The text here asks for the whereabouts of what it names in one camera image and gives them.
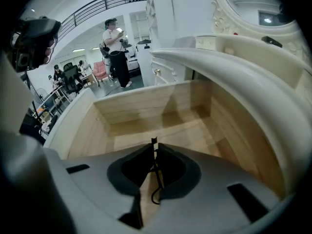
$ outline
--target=metal railing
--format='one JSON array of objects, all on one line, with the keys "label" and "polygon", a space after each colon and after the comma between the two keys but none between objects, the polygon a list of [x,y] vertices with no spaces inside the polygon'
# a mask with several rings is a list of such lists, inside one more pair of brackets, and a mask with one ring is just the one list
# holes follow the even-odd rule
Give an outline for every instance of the metal railing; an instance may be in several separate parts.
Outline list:
[{"label": "metal railing", "polygon": [[88,20],[98,13],[101,13],[105,10],[114,8],[119,5],[137,1],[144,0],[93,0],[92,2],[75,11],[62,22],[62,30],[58,36],[58,40],[60,41],[65,35],[67,35],[79,24],[83,23],[84,21]]}]

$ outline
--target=white sneakers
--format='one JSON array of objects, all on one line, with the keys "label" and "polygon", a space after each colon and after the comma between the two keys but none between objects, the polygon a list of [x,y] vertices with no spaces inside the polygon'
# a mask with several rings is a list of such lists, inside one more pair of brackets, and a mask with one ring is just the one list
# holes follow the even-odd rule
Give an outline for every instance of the white sneakers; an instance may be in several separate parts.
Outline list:
[{"label": "white sneakers", "polygon": [[122,87],[122,88],[128,88],[128,87],[131,86],[131,84],[132,84],[132,81],[129,81],[128,84],[125,87]]}]

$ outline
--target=ceiling light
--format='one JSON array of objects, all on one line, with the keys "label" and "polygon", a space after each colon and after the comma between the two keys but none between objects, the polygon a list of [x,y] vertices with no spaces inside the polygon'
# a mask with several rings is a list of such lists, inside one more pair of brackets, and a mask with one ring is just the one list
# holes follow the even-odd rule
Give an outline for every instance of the ceiling light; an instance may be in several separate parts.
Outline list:
[{"label": "ceiling light", "polygon": [[75,49],[73,52],[83,51],[84,49]]}]

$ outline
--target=mirror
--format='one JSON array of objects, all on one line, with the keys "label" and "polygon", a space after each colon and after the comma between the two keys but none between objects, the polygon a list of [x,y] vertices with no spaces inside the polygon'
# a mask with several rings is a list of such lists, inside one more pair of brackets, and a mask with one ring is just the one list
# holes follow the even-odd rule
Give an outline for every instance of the mirror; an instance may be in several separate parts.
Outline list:
[{"label": "mirror", "polygon": [[245,21],[262,26],[281,26],[293,19],[280,0],[227,0]]}]

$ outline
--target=pink chair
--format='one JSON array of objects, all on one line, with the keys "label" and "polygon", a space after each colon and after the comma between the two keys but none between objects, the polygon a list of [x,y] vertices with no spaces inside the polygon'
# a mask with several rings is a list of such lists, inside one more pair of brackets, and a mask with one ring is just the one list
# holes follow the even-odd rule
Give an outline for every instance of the pink chair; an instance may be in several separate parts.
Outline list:
[{"label": "pink chair", "polygon": [[108,75],[106,74],[105,65],[102,61],[94,63],[93,74],[97,78],[98,86],[99,86],[99,80],[102,81],[104,78],[108,77]]}]

